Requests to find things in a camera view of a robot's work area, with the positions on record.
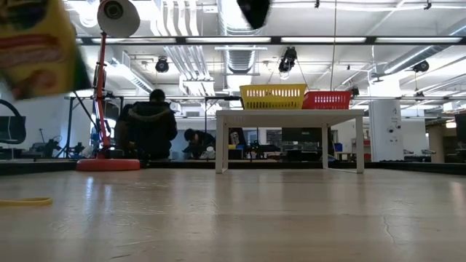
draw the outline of desk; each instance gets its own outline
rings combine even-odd
[[[356,119],[356,172],[364,172],[364,110],[219,110],[217,116],[216,173],[228,169],[228,129],[231,127],[321,127],[322,149],[328,152],[327,129]],[[323,154],[328,169],[328,155]]]

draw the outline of cable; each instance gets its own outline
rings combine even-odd
[[[332,71],[330,75],[330,91],[332,90],[333,86],[333,68],[335,63],[335,49],[336,49],[336,1],[335,0],[335,13],[333,15],[333,54],[332,54]]]
[[[301,65],[299,64],[298,58],[296,58],[296,62],[298,63],[299,70],[300,70],[300,72],[301,72],[301,75],[303,76],[304,83],[306,83],[307,91],[310,91],[310,88],[309,88],[309,86],[307,85],[306,77],[304,76],[304,73],[303,73],[303,70],[302,70],[302,68],[301,68]]]
[[[281,58],[281,57],[279,57],[279,58],[277,59],[277,62],[275,63],[274,70],[273,70],[272,73],[270,74],[269,81],[267,81],[266,84],[269,84],[269,83],[270,83],[270,80],[272,79],[272,76],[274,75],[275,69],[277,68],[277,64],[278,64],[278,62],[280,61],[280,58]]]

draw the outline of black jacket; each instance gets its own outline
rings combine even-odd
[[[136,148],[150,159],[170,156],[170,141],[175,139],[175,114],[166,102],[139,102],[130,109],[130,137]]]

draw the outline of floor crack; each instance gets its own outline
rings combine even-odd
[[[387,232],[387,234],[392,239],[392,244],[396,245],[397,243],[396,243],[395,237],[392,235],[392,233],[390,233],[390,226],[387,223],[387,217],[384,215],[384,216],[382,216],[382,218],[384,220],[385,232]]]

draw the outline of table top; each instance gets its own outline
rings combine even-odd
[[[322,127],[340,124],[364,110],[220,110],[229,127]]]

